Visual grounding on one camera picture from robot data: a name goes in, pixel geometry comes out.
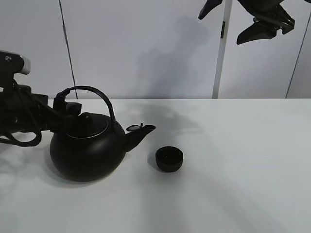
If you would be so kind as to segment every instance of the white table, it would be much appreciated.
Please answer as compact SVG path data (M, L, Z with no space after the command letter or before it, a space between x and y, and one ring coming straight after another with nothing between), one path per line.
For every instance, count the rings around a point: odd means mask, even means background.
M98 182L57 175L49 132L35 148L1 145L0 233L311 232L311 100L112 103L124 128L157 129ZM155 167L166 145L185 156L173 174Z

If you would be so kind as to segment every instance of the white wall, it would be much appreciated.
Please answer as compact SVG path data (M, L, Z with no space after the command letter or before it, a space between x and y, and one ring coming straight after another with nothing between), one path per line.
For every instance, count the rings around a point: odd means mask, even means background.
M205 2L62 0L76 84L110 98L211 98L224 4L199 21Z
M253 22L237 0L233 1L219 98L285 98L311 4L286 0L285 10L296 20L295 30L272 40L236 45L238 35Z
M73 86L62 25L58 0L0 2L0 50L32 62L31 73L16 75L16 81L51 98Z
M311 98L311 25L309 24L288 98Z

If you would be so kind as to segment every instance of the kettle body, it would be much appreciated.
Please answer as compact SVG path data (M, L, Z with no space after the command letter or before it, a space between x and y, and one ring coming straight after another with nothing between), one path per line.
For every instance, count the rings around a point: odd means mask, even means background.
M82 113L69 129L53 135L51 159L66 179L89 182L107 176L122 162L126 152L156 128L153 125L134 125L125 134L115 120L109 99L104 101L110 116Z
M103 120L109 119L105 115L101 117ZM79 138L68 132L55 133L50 145L51 159L69 180L97 180L111 173L122 162L126 151L120 142L124 135L118 123L113 132L105 130L93 136Z

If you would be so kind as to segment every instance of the spout flap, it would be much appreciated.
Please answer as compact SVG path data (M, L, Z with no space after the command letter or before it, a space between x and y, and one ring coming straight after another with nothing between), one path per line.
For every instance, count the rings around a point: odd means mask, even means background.
M126 130L129 131L129 133L124 136L124 150L129 152L134 149L145 138L145 136L155 129L156 127L154 125L143 126L143 124L128 127Z

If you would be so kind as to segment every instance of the black cable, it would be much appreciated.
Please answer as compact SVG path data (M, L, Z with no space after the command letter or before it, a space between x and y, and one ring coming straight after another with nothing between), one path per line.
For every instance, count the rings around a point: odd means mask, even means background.
M52 109L50 106L46 105L45 103L42 103L41 100L39 98L37 98L35 95L32 95L29 92L26 92L26 94L35 102L38 102L42 107L44 107L45 109L47 109L49 112L53 113L54 115L56 115L59 118L65 118L64 115L62 115L61 113L55 111L54 109Z
M14 88L17 91L17 94L19 96L19 99L20 99L23 107L25 108L26 112L28 113L30 119L32 120L32 122L34 124L35 130L33 131L33 133L35 134L35 138L33 140L29 141L29 142L21 142L21 141L18 141L16 138L14 138L11 133L9 133L9 132L2 132L2 134L5 137L7 137L8 139L0 138L0 143L17 145L17 146L20 146L20 147L34 147L34 146L37 146L41 142L41 140L42 140L42 134L41 134L40 127L39 127L37 121L35 120L32 112L30 111L29 107L24 102L24 100L22 98L22 93L20 91L19 85L17 84L17 82L15 80L13 81L13 83L14 83Z

